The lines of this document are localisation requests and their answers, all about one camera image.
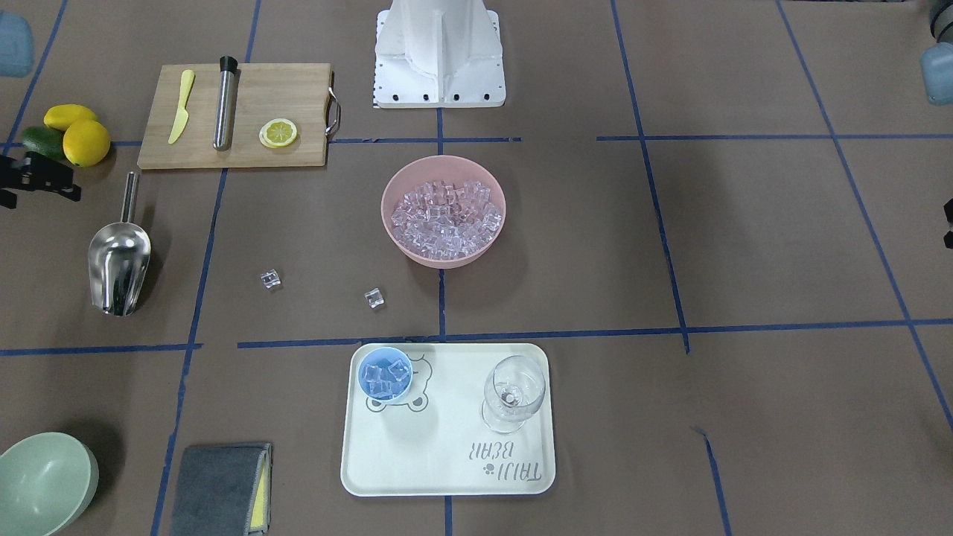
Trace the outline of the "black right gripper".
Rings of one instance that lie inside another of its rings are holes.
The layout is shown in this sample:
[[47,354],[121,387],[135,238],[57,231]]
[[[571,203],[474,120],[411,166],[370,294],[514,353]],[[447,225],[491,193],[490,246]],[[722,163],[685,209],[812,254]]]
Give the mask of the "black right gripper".
[[1,156],[1,207],[15,209],[17,194],[10,189],[58,194],[71,202],[82,198],[71,167],[35,152],[26,152],[23,159]]

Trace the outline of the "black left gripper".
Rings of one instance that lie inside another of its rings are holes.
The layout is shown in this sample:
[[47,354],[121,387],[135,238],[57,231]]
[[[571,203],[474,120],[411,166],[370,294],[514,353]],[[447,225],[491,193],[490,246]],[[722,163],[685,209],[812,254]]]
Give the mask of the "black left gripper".
[[943,243],[947,249],[953,249],[953,199],[943,204],[944,217],[946,217],[949,230],[943,235]]

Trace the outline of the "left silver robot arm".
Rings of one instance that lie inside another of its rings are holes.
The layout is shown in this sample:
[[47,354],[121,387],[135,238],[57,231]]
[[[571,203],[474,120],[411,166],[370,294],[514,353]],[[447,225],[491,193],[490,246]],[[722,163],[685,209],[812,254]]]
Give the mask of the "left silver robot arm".
[[952,103],[952,1],[929,1],[928,26],[934,44],[920,55],[927,102]]

